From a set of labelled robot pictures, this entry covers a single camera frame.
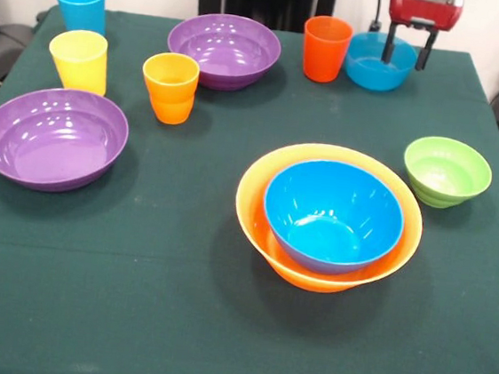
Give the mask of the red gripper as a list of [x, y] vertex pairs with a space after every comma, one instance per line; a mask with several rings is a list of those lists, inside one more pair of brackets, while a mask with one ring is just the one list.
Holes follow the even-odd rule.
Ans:
[[381, 59], [390, 62], [394, 51], [394, 37], [399, 24], [411, 28], [428, 28], [429, 37], [417, 56], [416, 71], [427, 64], [438, 30], [448, 32], [458, 22], [464, 8], [464, 0], [390, 0], [391, 24]]

